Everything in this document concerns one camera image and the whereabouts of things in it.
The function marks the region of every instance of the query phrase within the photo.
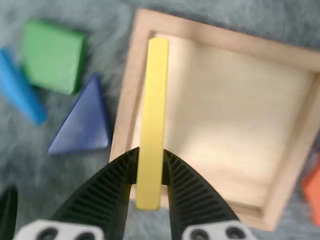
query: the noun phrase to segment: screw hole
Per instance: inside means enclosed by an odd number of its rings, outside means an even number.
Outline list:
[[[191,232],[191,240],[210,240],[208,234],[201,230],[196,229]]]
[[[75,240],[95,240],[95,235],[91,232],[81,233]]]
[[[54,240],[57,235],[57,229],[55,229],[54,227],[48,227],[38,234],[36,240]]]
[[[229,239],[245,239],[246,238],[244,231],[242,231],[240,228],[234,227],[234,226],[229,227],[225,231],[225,233]]]

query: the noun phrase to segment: orange block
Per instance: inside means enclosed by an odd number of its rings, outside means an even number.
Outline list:
[[[312,211],[313,222],[320,226],[320,154],[317,166],[302,182],[302,188]]]

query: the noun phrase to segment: light blue block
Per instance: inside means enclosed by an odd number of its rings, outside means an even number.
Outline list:
[[[34,89],[22,72],[15,68],[11,56],[4,48],[0,49],[0,86],[3,95],[36,125],[41,125],[47,119],[46,110]]]

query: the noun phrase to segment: wooden block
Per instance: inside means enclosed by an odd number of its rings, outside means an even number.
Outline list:
[[[23,64],[31,84],[64,94],[79,90],[83,34],[30,20],[24,26]]]
[[[165,38],[152,38],[148,43],[135,198],[136,207],[141,210],[157,210],[160,205],[168,47]]]
[[[164,148],[200,173],[244,223],[274,229],[319,130],[320,53],[139,10],[111,161],[141,144],[151,37],[167,38],[170,48]]]

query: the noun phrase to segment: wooden frame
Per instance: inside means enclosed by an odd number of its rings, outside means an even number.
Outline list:
[[[271,231],[276,226],[303,168],[320,126],[320,53],[289,46],[191,20],[139,9],[136,14],[123,76],[110,160],[128,151],[142,95],[148,40],[156,33],[216,46],[311,72],[314,79],[294,123],[281,162],[262,207],[228,202],[251,227]]]

